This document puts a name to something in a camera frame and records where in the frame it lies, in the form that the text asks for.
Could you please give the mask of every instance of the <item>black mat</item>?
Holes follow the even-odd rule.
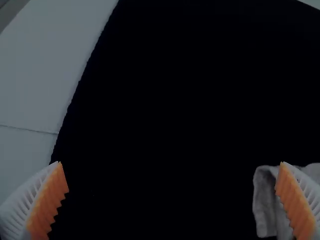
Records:
[[[299,71],[319,23],[294,0],[120,0],[52,154],[50,239],[255,238],[255,168],[319,159]]]

